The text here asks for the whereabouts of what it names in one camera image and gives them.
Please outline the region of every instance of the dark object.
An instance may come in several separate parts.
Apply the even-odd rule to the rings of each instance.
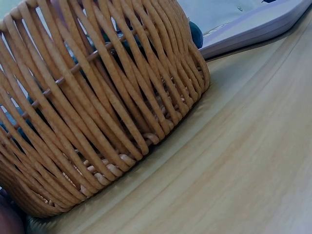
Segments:
[[[196,47],[200,49],[204,43],[204,36],[199,27],[190,21],[190,29],[192,34],[193,42],[195,43]]]
[[[263,0],[261,3],[263,3],[263,2],[271,3],[271,2],[274,2],[274,1],[276,1],[276,0]]]

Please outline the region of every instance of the wood grain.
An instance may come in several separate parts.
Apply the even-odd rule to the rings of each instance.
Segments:
[[[211,89],[150,157],[34,232],[311,233],[311,19],[209,62]]]

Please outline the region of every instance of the wicker weave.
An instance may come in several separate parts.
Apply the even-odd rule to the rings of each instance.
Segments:
[[[0,103],[16,121],[0,110],[0,185],[32,216],[67,212],[122,176],[209,86],[176,0],[98,2],[83,0],[84,12],[60,0],[67,27],[49,0],[26,0],[0,21]]]

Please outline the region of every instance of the woven basket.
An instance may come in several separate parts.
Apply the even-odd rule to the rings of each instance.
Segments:
[[[49,0],[21,2],[0,21],[0,185],[35,217],[122,176],[210,79],[176,0],[59,3],[65,24]]]

